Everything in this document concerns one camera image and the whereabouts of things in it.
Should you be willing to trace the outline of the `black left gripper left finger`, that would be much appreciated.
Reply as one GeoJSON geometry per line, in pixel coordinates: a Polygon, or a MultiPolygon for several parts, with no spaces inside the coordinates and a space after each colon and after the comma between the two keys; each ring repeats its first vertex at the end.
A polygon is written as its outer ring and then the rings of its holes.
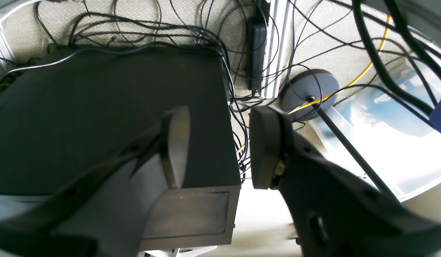
{"type": "Polygon", "coordinates": [[[0,221],[12,257],[136,257],[150,214],[184,182],[190,112],[164,114],[117,156],[85,171],[48,200],[0,221]]]}

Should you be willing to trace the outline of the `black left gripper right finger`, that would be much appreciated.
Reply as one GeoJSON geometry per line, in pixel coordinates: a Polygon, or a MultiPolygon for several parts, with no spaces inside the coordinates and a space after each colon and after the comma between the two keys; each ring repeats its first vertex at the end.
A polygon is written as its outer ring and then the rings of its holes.
{"type": "Polygon", "coordinates": [[[250,112],[253,186],[279,190],[305,257],[441,257],[441,223],[326,160],[274,107],[250,112]]]}

